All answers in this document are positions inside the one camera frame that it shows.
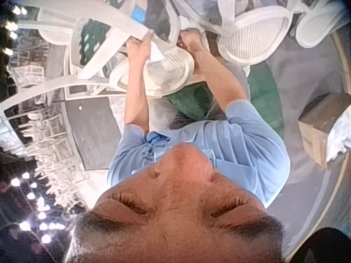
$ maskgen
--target nose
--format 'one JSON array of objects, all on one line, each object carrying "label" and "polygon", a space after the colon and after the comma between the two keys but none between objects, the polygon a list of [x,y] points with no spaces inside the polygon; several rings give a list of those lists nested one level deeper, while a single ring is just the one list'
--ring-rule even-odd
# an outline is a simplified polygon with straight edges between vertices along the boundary
[{"label": "nose", "polygon": [[208,183],[213,167],[211,161],[196,146],[179,143],[172,147],[156,163],[155,169],[160,173],[160,181],[183,181]]}]

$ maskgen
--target man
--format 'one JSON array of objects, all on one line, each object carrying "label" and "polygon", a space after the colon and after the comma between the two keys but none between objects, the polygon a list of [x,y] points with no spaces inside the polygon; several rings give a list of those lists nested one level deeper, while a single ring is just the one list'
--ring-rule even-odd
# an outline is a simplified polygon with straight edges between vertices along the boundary
[{"label": "man", "polygon": [[199,33],[181,38],[227,119],[148,133],[142,73],[152,33],[129,40],[111,188],[78,220],[68,262],[281,262],[282,227],[265,208],[289,174],[285,146]]}]

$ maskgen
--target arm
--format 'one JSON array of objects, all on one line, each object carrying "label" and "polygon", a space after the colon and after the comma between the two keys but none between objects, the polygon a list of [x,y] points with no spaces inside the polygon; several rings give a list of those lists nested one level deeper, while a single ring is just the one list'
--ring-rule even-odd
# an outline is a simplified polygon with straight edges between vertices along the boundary
[{"label": "arm", "polygon": [[142,42],[136,39],[130,39],[127,42],[129,82],[124,123],[136,124],[145,132],[149,131],[149,105],[146,98],[143,69],[150,57],[152,37],[153,32],[150,31]]},{"label": "arm", "polygon": [[232,101],[247,99],[240,82],[205,48],[197,30],[183,31],[180,35],[223,111]]}]

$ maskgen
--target hair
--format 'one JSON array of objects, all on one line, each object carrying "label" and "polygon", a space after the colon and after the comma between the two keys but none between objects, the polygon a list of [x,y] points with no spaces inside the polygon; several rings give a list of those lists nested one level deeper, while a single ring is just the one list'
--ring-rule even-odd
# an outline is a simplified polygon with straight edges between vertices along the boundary
[{"label": "hair", "polygon": [[[80,246],[81,240],[84,238],[82,236],[84,230],[89,230],[89,233],[93,236],[97,226],[100,231],[106,234],[112,231],[123,231],[123,228],[126,227],[124,224],[106,220],[91,211],[80,215],[73,224],[72,241],[66,253],[64,263],[100,262],[101,259],[98,255],[94,255],[91,251],[84,251]],[[260,252],[258,256],[250,258],[250,263],[284,262],[282,259],[282,239],[284,230],[282,223],[278,219],[272,216],[265,216],[262,219],[250,221],[239,226],[226,226],[224,228],[229,230],[233,235],[240,236],[249,242],[264,237],[266,238],[265,244],[275,244],[269,246],[269,248],[263,250],[263,252]]]}]

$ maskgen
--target eyelash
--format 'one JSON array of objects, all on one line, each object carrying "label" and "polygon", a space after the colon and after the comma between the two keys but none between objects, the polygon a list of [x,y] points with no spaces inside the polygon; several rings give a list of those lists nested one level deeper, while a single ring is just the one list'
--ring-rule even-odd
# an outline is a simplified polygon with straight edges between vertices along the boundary
[{"label": "eyelash", "polygon": [[217,218],[221,215],[224,215],[225,213],[232,211],[233,209],[242,206],[246,204],[246,200],[242,197],[235,199],[234,201],[230,203],[225,203],[222,205],[219,209],[217,209],[215,212],[211,213],[211,216],[214,218]]},{"label": "eyelash", "polygon": [[124,204],[126,207],[128,207],[130,210],[133,210],[137,214],[144,215],[147,213],[144,209],[139,208],[134,201],[130,200],[128,197],[123,196],[121,194],[116,195],[116,194],[112,193],[108,196],[108,198],[116,200],[116,201]]}]

